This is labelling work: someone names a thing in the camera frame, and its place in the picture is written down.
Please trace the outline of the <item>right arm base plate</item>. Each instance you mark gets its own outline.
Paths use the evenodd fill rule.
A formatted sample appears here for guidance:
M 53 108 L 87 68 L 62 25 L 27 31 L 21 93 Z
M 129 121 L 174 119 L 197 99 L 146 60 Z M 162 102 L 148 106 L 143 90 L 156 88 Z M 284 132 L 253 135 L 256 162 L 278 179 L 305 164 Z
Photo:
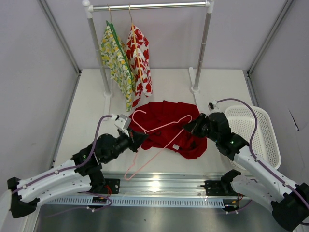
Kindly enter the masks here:
M 207 196 L 240 196 L 235 192 L 231 184 L 224 183 L 219 180 L 206 180 L 200 187 L 204 188 Z

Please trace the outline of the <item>red skirt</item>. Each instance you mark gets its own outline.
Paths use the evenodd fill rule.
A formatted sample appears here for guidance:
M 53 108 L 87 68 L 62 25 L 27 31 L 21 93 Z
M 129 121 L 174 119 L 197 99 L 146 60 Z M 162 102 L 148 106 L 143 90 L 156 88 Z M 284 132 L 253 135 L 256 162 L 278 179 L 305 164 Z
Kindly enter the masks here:
M 129 118 L 130 128 L 148 134 L 142 143 L 144 150 L 167 148 L 186 159 L 196 159 L 207 149 L 207 139 L 198 138 L 183 129 L 183 125 L 200 115 L 196 105 L 184 102 L 150 102 L 138 107 Z

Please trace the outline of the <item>pink wire hanger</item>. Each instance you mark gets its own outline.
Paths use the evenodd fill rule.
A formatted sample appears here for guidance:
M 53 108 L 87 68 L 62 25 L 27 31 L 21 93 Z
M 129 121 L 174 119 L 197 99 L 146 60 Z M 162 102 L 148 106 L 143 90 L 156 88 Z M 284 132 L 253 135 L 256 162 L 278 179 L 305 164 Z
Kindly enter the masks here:
M 134 129 L 148 134 L 147 140 L 138 149 L 139 151 L 153 147 L 161 149 L 172 147 L 172 142 L 182 132 L 181 125 L 193 120 L 190 114 L 164 115 L 162 111 L 155 114 L 141 108 L 136 109 L 130 118 Z

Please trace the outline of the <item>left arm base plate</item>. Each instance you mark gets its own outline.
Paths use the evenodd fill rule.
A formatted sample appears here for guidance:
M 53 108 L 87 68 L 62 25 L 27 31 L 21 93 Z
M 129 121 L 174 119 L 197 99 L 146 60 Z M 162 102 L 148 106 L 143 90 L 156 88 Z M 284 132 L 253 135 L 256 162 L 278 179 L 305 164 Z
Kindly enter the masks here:
M 120 192 L 120 179 L 108 178 L 105 179 L 105 185 L 98 191 L 99 194 L 119 194 Z

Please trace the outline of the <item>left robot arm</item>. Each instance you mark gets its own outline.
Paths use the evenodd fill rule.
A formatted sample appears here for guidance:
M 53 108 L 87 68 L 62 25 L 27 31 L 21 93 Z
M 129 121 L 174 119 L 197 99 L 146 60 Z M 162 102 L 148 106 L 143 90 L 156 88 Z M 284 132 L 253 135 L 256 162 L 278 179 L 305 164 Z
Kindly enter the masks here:
M 37 206 L 80 192 L 104 193 L 106 180 L 101 171 L 127 149 L 137 152 L 148 135 L 129 130 L 117 138 L 103 134 L 71 159 L 29 179 L 12 177 L 7 181 L 12 192 L 10 212 L 13 218 L 33 213 Z

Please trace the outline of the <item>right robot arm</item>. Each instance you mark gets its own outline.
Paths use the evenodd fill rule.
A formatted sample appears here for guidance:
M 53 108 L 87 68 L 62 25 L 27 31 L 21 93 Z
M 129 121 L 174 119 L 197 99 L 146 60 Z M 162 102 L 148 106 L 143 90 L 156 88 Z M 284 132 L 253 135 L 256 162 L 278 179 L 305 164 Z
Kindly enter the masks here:
M 231 170 L 221 178 L 220 188 L 226 195 L 234 192 L 251 198 L 267 209 L 275 221 L 292 232 L 309 217 L 309 186 L 298 184 L 273 168 L 240 135 L 232 132 L 224 113 L 201 113 L 183 129 L 199 138 L 215 142 L 219 152 L 244 167 L 253 178 Z

